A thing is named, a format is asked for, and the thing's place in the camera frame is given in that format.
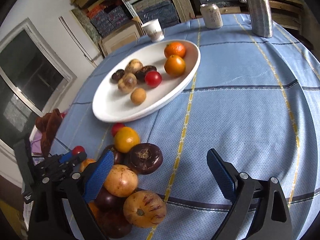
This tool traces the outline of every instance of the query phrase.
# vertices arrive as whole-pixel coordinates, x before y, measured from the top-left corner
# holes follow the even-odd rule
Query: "silver bolt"
[[[80,176],[81,176],[81,174],[80,174],[79,172],[76,172],[76,173],[72,174],[71,177],[72,177],[73,179],[79,179]]]
[[[272,181],[274,184],[277,184],[277,183],[278,183],[278,179],[275,178],[275,177],[272,177],[272,178],[271,178],[271,181]]]
[[[49,182],[49,180],[50,180],[50,179],[49,179],[48,177],[45,177],[45,178],[42,179],[42,183],[46,184],[46,183]]]
[[[241,172],[241,173],[240,173],[240,177],[241,177],[242,179],[247,179],[247,178],[249,178],[249,175],[246,174],[245,172]]]

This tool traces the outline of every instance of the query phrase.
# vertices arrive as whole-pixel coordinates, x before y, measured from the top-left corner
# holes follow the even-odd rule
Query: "paper cup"
[[[141,27],[143,31],[150,37],[151,41],[161,41],[164,39],[158,19],[146,22]]]

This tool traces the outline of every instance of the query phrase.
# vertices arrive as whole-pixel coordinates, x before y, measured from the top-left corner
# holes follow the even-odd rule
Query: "red ball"
[[[122,127],[125,127],[125,125],[123,123],[115,123],[113,125],[113,127],[111,128],[111,134],[112,136],[114,137],[116,135],[116,133],[122,128]]]
[[[150,71],[146,74],[144,80],[148,86],[155,88],[162,82],[162,76],[157,71]]]
[[[72,155],[77,155],[80,152],[85,152],[85,150],[84,150],[84,148],[82,146],[78,145],[78,146],[73,148]]]

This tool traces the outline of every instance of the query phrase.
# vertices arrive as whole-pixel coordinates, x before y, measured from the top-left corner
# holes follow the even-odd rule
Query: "bowl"
[[[186,71],[178,78],[170,77],[164,70],[164,63],[167,60],[164,56],[164,48],[172,41],[179,41],[186,48],[184,57]],[[140,60],[144,66],[155,66],[162,76],[162,82],[156,88],[150,88],[145,83],[138,83],[137,87],[142,87],[147,92],[146,100],[139,106],[134,105],[130,100],[131,93],[122,93],[117,83],[111,79],[114,72],[118,69],[125,69],[132,59]],[[199,64],[200,50],[190,41],[161,41],[139,49],[117,64],[101,81],[93,97],[93,113],[103,122],[129,122],[145,117],[178,96],[193,79]]]

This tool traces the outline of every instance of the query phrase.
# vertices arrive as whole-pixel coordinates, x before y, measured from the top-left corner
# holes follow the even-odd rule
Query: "table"
[[[224,26],[205,28],[195,19],[165,29],[166,40],[198,44],[201,62],[186,89],[159,111],[126,123],[142,142],[164,155],[139,187],[168,198],[167,217],[156,229],[134,228],[125,240],[211,239],[230,208],[206,165],[215,148],[223,160],[254,179],[277,177],[290,208],[294,239],[320,210],[320,65],[294,37],[274,23],[270,39],[251,31],[250,17],[222,15]],[[63,120],[52,154],[82,145],[97,159],[112,144],[110,128],[92,112],[105,75],[124,57],[151,44],[147,36],[110,54],[85,81]],[[67,217],[83,239],[65,201]],[[245,237],[254,205],[239,239]]]

